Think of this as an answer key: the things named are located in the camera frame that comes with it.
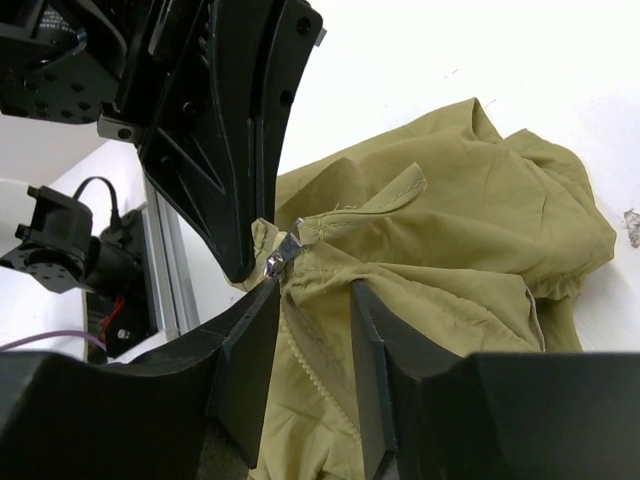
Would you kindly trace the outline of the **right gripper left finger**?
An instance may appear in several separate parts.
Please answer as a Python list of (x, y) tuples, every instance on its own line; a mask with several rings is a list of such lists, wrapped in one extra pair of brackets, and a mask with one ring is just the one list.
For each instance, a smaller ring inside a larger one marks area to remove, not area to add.
[(279, 321), (266, 280), (127, 364), (1, 357), (5, 479), (243, 479), (259, 456)]

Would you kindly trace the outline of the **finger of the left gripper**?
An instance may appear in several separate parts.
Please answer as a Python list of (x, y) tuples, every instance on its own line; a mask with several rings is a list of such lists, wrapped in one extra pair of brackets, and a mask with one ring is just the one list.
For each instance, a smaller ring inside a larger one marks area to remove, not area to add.
[(258, 217), (275, 216), (276, 177), (288, 119), (322, 26), (322, 17), (307, 1), (271, 3), (252, 90)]
[(244, 1), (200, 1), (161, 90), (141, 161), (227, 278), (254, 265), (250, 100), (257, 45)]

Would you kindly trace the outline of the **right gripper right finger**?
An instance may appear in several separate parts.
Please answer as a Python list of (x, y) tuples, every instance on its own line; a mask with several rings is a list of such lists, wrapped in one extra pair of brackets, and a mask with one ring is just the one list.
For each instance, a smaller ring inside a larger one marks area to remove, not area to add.
[(351, 287), (369, 479), (635, 479), (635, 353), (459, 357)]

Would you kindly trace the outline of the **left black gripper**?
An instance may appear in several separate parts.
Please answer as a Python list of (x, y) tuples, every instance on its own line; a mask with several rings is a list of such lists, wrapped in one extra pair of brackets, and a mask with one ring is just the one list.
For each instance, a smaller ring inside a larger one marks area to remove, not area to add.
[(196, 1), (4, 1), (1, 113), (98, 124), (128, 138), (173, 111), (205, 111), (207, 70), (185, 60)]

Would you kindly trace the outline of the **olive tan jacket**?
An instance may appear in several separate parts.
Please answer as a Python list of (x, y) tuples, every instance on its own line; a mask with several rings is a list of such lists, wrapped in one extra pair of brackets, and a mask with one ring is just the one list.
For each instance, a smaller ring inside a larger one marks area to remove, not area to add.
[(476, 99), (281, 175), (256, 269), (293, 232), (253, 479), (364, 475), (350, 287), (446, 350), (578, 352), (573, 304), (616, 234), (571, 151), (496, 131)]

